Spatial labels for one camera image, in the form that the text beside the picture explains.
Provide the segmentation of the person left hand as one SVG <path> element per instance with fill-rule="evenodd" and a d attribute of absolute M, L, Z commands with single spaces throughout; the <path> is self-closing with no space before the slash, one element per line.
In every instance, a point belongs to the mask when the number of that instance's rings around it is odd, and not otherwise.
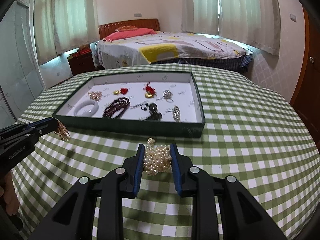
<path fill-rule="evenodd" d="M 20 203 L 12 181 L 12 172 L 1 178 L 1 197 L 4 198 L 5 210 L 8 215 L 16 215 Z"/>

